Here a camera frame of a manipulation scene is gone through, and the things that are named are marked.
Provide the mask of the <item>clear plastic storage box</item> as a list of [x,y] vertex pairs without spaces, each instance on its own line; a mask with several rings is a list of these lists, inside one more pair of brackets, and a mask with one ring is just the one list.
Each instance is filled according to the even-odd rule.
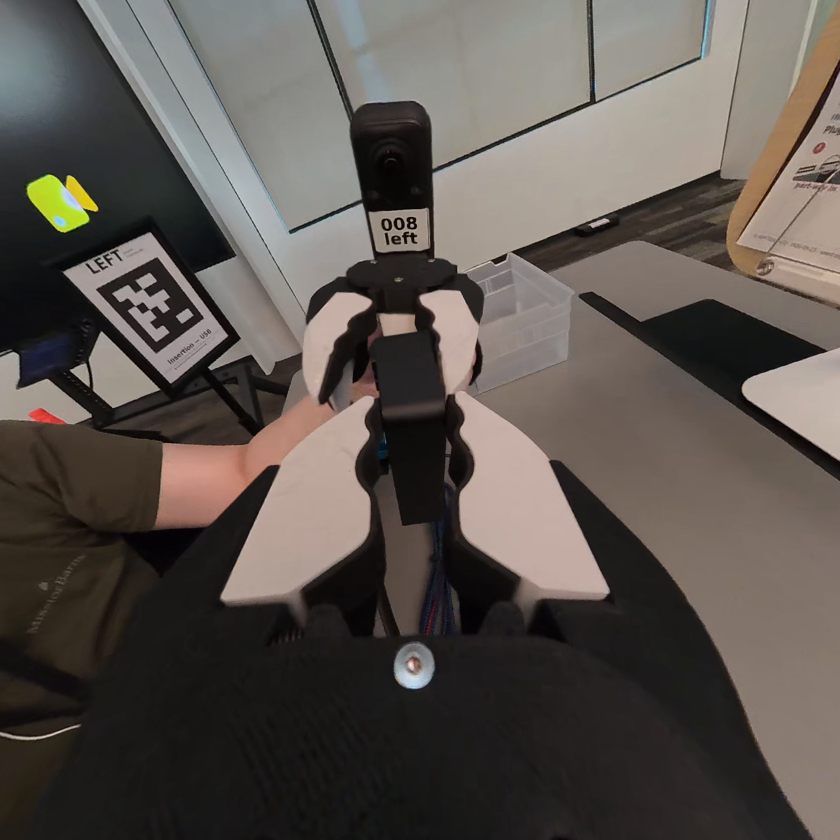
[[568,358],[575,292],[518,255],[467,270],[485,296],[481,371],[469,387],[496,389]]

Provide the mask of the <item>printed instruction sheet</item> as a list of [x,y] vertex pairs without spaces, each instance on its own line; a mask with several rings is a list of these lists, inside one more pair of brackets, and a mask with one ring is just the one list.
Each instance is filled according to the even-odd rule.
[[838,78],[738,244],[838,273]]

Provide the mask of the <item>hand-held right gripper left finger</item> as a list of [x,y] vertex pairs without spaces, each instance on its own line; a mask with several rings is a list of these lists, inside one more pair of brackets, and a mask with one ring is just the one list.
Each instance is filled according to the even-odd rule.
[[304,627],[316,606],[375,610],[385,541],[380,406],[366,396],[307,437],[275,474],[224,585],[226,606],[280,604]]

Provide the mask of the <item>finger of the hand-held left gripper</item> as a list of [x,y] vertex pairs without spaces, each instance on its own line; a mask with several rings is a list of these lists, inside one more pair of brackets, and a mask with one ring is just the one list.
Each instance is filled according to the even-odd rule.
[[302,345],[309,395],[336,413],[353,401],[354,384],[371,364],[369,341],[379,326],[375,304],[355,290],[318,290],[311,297]]
[[478,361],[480,322],[460,290],[434,290],[418,299],[419,314],[431,317],[444,393],[464,391]]

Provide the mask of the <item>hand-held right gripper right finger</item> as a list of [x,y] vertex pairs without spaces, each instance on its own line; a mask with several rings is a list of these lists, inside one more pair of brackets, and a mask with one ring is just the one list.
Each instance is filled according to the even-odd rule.
[[447,432],[445,570],[460,622],[502,602],[525,623],[543,602],[604,602],[609,585],[541,448],[466,392],[448,398]]

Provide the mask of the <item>small blue screen device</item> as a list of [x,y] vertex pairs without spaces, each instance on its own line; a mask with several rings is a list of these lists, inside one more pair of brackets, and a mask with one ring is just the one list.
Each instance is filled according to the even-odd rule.
[[92,383],[90,357],[101,331],[83,318],[67,329],[51,332],[14,349],[18,359],[17,389],[50,380],[53,376],[84,367]]

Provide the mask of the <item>person's left forearm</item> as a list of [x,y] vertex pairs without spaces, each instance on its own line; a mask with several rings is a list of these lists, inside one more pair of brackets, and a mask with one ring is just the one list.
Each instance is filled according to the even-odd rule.
[[289,453],[335,411],[304,396],[242,445],[163,444],[154,530],[211,524],[267,467]]

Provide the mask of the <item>black usb hub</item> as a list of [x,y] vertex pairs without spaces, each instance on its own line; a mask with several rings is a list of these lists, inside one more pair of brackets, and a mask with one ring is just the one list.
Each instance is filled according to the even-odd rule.
[[435,522],[445,507],[446,393],[429,332],[371,346],[382,430],[402,525]]

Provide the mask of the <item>framed black white marker sign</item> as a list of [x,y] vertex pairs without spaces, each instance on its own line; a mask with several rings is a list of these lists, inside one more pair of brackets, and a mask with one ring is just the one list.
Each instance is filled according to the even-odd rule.
[[168,396],[239,341],[233,324],[152,217],[42,266],[95,309],[100,329]]

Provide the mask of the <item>black metal stand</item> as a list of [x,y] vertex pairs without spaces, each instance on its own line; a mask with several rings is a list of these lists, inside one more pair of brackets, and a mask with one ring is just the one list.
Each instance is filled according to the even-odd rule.
[[204,393],[215,394],[236,418],[237,423],[249,434],[255,435],[265,426],[259,394],[287,396],[289,384],[271,380],[256,372],[256,362],[250,357],[224,364],[211,370],[194,374],[184,385],[173,392],[157,391],[142,395],[120,406],[111,406],[93,388],[71,371],[54,373],[47,382],[55,385],[78,404],[91,417],[94,428],[104,430],[120,422],[182,403]]

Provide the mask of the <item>white board stand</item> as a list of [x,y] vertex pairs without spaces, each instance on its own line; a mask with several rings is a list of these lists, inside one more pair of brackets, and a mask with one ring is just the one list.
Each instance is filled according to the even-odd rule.
[[[837,271],[767,255],[756,273],[774,286],[838,308]],[[750,404],[839,460],[839,349],[757,374],[741,392]]]

